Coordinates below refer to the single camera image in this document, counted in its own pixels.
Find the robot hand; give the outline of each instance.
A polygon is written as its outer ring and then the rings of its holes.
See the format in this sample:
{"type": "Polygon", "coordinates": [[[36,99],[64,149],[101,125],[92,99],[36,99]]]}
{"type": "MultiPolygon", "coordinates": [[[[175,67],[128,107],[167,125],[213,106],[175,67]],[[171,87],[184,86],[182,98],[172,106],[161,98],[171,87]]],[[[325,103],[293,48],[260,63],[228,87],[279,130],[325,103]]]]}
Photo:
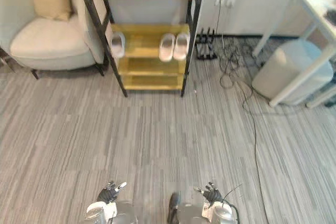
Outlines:
{"type": "Polygon", "coordinates": [[[109,182],[105,188],[99,193],[97,201],[103,201],[106,204],[115,201],[118,197],[119,191],[126,186],[126,182],[121,183],[115,187],[114,181],[109,182]]]}
{"type": "Polygon", "coordinates": [[[217,187],[214,185],[214,183],[209,182],[209,186],[205,186],[206,189],[208,191],[203,191],[198,187],[195,187],[194,190],[198,191],[199,193],[201,193],[204,198],[210,202],[210,204],[212,205],[215,201],[223,201],[223,197],[221,195],[221,193],[219,192],[219,190],[217,189],[217,187]]]}

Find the shoe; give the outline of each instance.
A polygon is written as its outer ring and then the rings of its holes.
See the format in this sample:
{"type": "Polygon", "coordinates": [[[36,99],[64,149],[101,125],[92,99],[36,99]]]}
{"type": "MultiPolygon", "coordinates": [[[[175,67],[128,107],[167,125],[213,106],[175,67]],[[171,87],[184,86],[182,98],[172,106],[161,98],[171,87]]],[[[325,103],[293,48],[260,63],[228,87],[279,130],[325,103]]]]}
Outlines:
{"type": "Polygon", "coordinates": [[[159,59],[163,62],[171,61],[173,58],[175,36],[173,34],[164,34],[159,50],[159,59]]]}
{"type": "Polygon", "coordinates": [[[190,35],[187,33],[180,33],[176,38],[176,45],[173,57],[175,60],[184,60],[189,50],[190,35]]]}
{"type": "Polygon", "coordinates": [[[122,58],[125,55],[125,36],[121,32],[115,32],[111,41],[111,52],[114,58],[122,58]]]}

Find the baseboard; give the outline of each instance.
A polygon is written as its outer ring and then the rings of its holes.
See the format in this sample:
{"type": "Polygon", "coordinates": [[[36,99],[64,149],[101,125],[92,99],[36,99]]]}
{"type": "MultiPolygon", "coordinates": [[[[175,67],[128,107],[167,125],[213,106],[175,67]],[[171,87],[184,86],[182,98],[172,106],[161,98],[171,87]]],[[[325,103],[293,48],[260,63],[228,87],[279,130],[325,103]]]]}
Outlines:
{"type": "MultiPolygon", "coordinates": [[[[260,34],[251,34],[251,35],[234,35],[234,34],[216,34],[215,37],[216,38],[221,38],[222,36],[226,37],[226,38],[255,38],[255,39],[260,39],[262,38],[262,35],[260,34]]],[[[271,39],[298,39],[299,36],[284,36],[284,35],[272,35],[270,37],[271,39]]]]}

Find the shoe rack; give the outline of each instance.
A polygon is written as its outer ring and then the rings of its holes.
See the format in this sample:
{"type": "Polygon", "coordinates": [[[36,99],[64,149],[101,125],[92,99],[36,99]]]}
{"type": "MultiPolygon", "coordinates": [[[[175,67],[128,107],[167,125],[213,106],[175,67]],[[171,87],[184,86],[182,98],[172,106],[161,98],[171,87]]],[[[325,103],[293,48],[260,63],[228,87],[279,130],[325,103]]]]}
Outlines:
{"type": "Polygon", "coordinates": [[[108,0],[103,1],[107,13],[101,22],[93,0],[84,0],[105,55],[110,60],[112,70],[124,96],[127,97],[127,90],[180,90],[183,97],[202,0],[195,0],[193,15],[191,14],[193,0],[188,0],[185,24],[180,25],[115,24],[108,0]],[[112,30],[121,31],[126,38],[125,55],[119,59],[118,66],[111,55],[105,37],[109,21],[112,24],[112,30]],[[172,33],[177,36],[181,32],[190,33],[190,46],[186,59],[161,62],[159,60],[159,46],[162,35],[172,33]]]}

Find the wooden shelf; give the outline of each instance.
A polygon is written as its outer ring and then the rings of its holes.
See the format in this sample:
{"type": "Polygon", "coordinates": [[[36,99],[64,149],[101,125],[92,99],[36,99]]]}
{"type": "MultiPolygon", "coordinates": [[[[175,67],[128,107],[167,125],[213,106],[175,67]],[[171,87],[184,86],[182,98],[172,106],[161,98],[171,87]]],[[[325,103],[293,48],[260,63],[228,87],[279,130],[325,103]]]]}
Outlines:
{"type": "Polygon", "coordinates": [[[123,76],[122,80],[127,90],[181,90],[183,76],[123,76]]]}
{"type": "Polygon", "coordinates": [[[113,24],[113,31],[121,31],[125,35],[125,57],[158,58],[159,46],[163,34],[172,33],[177,36],[181,32],[189,33],[187,24],[183,25],[128,25],[113,24]]]}
{"type": "Polygon", "coordinates": [[[159,59],[122,58],[118,71],[122,76],[179,76],[185,70],[185,60],[162,62],[159,59]]]}

